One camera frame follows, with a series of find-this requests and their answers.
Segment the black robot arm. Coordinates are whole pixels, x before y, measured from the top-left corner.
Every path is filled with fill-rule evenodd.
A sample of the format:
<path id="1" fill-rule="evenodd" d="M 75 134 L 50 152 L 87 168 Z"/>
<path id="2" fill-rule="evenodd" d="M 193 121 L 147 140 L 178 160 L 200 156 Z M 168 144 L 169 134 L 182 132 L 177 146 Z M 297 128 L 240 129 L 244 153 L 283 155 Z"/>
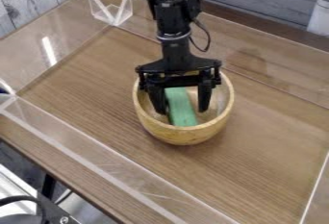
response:
<path id="1" fill-rule="evenodd" d="M 158 113 L 168 112 L 169 101 L 165 90 L 172 87 L 198 87 L 198 111 L 209 109 L 213 89 L 221 84 L 221 61 L 201 58 L 190 52 L 190 23 L 196 23 L 209 35 L 198 21 L 200 0 L 147 0 L 153 19 L 157 22 L 157 39 L 162 45 L 162 58 L 139 65 L 139 89 Z"/>

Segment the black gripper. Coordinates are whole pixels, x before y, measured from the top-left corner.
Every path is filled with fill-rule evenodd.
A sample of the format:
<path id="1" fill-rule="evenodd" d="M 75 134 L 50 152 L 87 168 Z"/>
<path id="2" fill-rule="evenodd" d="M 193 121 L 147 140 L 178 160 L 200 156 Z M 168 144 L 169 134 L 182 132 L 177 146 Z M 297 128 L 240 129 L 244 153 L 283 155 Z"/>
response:
<path id="1" fill-rule="evenodd" d="M 221 84 L 222 62 L 196 56 L 190 51 L 189 39 L 162 38 L 162 57 L 139 65 L 139 89 L 149 93 L 149 99 L 158 113 L 168 111 L 165 89 L 198 87 L 198 111 L 209 109 L 213 89 Z"/>

